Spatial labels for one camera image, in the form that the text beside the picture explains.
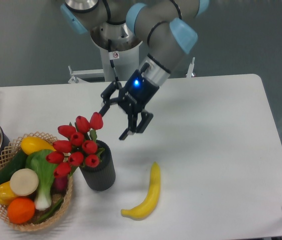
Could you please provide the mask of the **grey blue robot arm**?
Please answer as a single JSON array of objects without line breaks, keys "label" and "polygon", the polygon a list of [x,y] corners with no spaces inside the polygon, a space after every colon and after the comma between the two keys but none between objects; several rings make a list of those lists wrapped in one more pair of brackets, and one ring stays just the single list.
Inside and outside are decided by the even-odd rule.
[{"label": "grey blue robot arm", "polygon": [[105,81],[104,115],[111,105],[126,114],[120,139],[141,134],[153,118],[146,105],[198,40],[186,18],[197,17],[207,0],[66,0],[60,7],[70,27],[90,34],[99,48]]}]

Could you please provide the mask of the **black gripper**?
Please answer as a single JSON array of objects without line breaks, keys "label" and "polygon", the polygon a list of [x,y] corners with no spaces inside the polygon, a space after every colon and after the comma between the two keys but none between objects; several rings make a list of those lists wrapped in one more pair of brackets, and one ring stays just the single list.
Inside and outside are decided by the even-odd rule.
[{"label": "black gripper", "polygon": [[[112,81],[101,93],[102,107],[98,112],[102,117],[109,110],[110,106],[117,104],[126,114],[128,119],[127,128],[120,135],[119,140],[125,140],[129,135],[142,134],[154,117],[153,113],[143,110],[159,86],[152,84],[142,76],[140,70],[135,70],[125,85],[120,81]],[[111,99],[112,94],[118,91],[118,99]]]}]

